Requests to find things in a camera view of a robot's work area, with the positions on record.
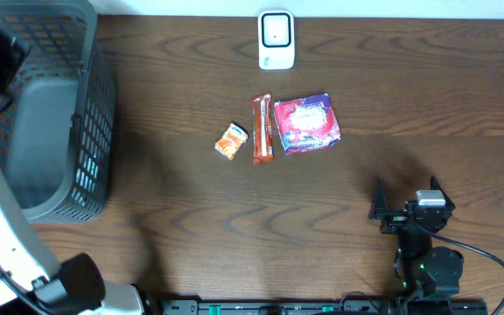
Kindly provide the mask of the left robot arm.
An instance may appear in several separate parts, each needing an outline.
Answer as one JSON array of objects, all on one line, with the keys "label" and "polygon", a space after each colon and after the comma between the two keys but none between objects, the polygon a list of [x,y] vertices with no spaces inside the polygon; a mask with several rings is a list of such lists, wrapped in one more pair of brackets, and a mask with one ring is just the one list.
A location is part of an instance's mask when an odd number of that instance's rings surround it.
[{"label": "left robot arm", "polygon": [[[0,29],[0,95],[29,53]],[[144,314],[137,287],[102,279],[94,260],[65,262],[38,238],[0,169],[0,314]]]}]

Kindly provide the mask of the red purple snack pack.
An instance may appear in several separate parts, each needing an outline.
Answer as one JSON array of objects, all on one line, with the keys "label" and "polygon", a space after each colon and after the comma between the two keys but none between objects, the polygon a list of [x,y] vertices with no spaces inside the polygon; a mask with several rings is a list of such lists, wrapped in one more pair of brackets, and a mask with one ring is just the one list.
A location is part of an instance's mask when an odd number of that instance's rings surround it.
[{"label": "red purple snack pack", "polygon": [[274,110],[286,155],[328,148],[341,139],[339,122],[328,93],[277,101]]}]

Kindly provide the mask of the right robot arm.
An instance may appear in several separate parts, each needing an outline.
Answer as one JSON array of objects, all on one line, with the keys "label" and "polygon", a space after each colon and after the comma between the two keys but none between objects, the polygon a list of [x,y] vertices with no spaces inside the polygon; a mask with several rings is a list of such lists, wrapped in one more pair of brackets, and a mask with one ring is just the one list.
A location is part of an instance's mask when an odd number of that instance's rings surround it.
[{"label": "right robot arm", "polygon": [[369,218],[381,223],[382,234],[397,236],[394,271],[403,285],[403,292],[382,305],[382,314],[454,313],[451,300],[459,293],[464,257],[457,250],[432,244],[454,209],[434,177],[430,188],[417,191],[402,209],[389,207],[384,185],[377,181]]}]

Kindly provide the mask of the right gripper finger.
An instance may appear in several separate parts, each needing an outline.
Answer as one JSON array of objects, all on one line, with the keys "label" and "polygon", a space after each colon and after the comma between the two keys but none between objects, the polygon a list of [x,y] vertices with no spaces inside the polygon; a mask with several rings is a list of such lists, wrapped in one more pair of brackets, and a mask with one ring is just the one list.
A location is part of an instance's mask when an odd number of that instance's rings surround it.
[{"label": "right gripper finger", "polygon": [[384,191],[384,185],[380,178],[376,179],[375,193],[374,198],[371,204],[371,208],[373,210],[386,210],[387,209],[387,201],[386,195]]},{"label": "right gripper finger", "polygon": [[432,202],[451,202],[447,193],[443,190],[435,176],[430,177],[430,189],[432,190]]}]

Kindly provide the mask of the orange red bar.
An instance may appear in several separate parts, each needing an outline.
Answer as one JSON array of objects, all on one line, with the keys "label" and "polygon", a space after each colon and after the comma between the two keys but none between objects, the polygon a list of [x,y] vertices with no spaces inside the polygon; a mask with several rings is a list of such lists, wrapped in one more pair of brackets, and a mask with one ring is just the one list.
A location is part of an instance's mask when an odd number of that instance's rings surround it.
[{"label": "orange red bar", "polygon": [[254,152],[253,164],[273,160],[273,139],[271,122],[271,93],[262,94],[253,100]]}]

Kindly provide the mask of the small orange tissue pack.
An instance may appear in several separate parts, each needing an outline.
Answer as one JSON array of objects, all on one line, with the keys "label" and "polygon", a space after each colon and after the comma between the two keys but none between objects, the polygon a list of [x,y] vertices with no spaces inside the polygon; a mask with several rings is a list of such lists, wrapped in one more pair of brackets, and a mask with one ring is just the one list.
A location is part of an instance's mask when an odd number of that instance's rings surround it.
[{"label": "small orange tissue pack", "polygon": [[231,122],[227,130],[214,144],[214,148],[226,159],[233,160],[235,154],[248,141],[249,135],[242,127]]}]

